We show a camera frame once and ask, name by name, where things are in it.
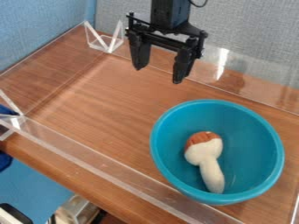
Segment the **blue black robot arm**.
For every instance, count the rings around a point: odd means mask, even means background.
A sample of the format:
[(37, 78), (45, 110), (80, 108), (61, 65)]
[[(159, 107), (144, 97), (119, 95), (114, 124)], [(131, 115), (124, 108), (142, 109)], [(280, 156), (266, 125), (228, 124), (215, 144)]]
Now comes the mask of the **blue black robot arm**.
[(126, 15), (131, 60), (136, 70), (150, 63), (151, 47), (176, 52), (172, 65), (172, 83), (179, 84), (190, 75), (196, 59), (202, 57), (204, 39), (208, 33), (190, 23), (192, 0), (152, 0), (150, 20), (142, 19), (132, 11)]

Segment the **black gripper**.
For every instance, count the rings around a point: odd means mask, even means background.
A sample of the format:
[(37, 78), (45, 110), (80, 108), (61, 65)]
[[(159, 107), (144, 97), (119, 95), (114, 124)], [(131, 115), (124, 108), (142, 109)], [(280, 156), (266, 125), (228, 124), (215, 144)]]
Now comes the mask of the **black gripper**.
[(126, 17), (126, 36), (135, 69), (140, 70), (148, 65), (152, 46), (178, 52), (172, 66), (172, 83), (180, 84), (190, 74), (194, 60), (202, 57), (208, 33), (196, 28), (188, 20), (175, 27), (168, 27), (154, 23), (150, 18), (134, 12)]

